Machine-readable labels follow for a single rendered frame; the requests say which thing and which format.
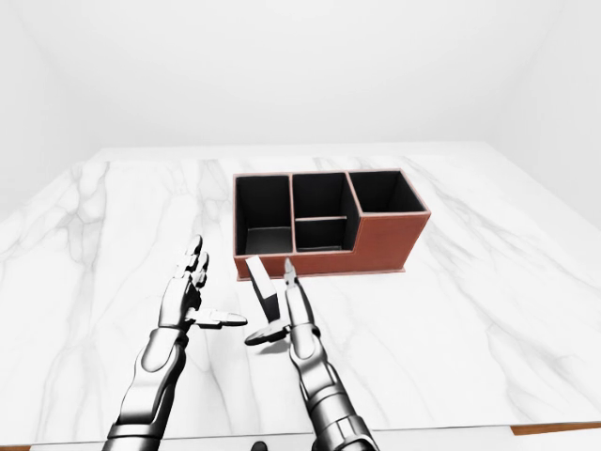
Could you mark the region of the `small black and white book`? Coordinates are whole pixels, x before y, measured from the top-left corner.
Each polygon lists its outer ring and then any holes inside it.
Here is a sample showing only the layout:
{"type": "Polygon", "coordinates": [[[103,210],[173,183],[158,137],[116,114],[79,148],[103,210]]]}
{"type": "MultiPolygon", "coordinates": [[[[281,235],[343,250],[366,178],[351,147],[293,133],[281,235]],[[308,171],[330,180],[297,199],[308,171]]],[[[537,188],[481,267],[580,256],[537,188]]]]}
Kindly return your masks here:
{"type": "Polygon", "coordinates": [[[281,317],[278,295],[275,286],[270,280],[259,256],[249,257],[245,260],[254,292],[261,304],[268,322],[273,322],[281,317]]]}

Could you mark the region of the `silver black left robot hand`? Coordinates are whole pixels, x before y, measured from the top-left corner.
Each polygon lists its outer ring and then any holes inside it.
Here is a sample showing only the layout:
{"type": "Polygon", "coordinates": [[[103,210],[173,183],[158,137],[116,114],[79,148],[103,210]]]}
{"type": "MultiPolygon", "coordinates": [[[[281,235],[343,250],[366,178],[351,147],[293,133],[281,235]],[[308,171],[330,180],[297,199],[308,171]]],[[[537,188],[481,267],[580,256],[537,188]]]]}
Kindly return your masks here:
{"type": "Polygon", "coordinates": [[[201,306],[200,289],[207,282],[209,256],[202,250],[201,235],[194,235],[177,262],[173,277],[162,296],[160,327],[177,328],[188,332],[192,325],[201,329],[239,327],[248,320],[240,314],[201,306]]]}

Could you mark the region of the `red-brown desk caddy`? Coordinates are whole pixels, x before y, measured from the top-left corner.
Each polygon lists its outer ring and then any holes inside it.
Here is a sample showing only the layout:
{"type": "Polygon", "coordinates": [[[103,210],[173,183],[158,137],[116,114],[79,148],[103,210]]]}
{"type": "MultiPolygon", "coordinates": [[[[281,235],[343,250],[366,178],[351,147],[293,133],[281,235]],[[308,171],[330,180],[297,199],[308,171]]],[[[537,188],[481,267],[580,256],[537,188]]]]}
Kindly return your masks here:
{"type": "Polygon", "coordinates": [[[431,215],[399,168],[238,174],[233,200],[241,280],[252,256],[276,278],[401,272],[431,215]]]}

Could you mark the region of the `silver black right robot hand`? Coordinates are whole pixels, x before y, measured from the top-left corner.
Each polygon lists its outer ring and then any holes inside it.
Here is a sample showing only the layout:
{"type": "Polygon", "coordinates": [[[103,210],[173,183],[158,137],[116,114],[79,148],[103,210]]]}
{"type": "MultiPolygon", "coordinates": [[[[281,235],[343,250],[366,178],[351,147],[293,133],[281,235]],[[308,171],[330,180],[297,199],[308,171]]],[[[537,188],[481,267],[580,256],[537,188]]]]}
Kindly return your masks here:
{"type": "Polygon", "coordinates": [[[298,281],[296,270],[289,257],[285,259],[285,284],[285,298],[290,323],[287,324],[281,318],[269,322],[264,328],[249,335],[244,343],[247,346],[256,346],[266,342],[273,343],[291,333],[295,354],[301,359],[306,359],[315,351],[312,338],[315,319],[312,307],[298,281]]]}

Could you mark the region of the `brown wooden strip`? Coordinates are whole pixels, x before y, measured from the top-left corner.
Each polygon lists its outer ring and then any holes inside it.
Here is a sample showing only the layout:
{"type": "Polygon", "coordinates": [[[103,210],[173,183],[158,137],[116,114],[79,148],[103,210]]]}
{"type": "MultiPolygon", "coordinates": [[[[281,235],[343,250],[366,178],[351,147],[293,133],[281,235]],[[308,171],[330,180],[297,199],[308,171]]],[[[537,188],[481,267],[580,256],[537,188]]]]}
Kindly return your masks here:
{"type": "Polygon", "coordinates": [[[512,425],[510,429],[515,436],[538,435],[553,432],[565,432],[574,430],[586,430],[601,428],[599,422],[574,422],[574,423],[550,423],[532,425],[512,425]]]}

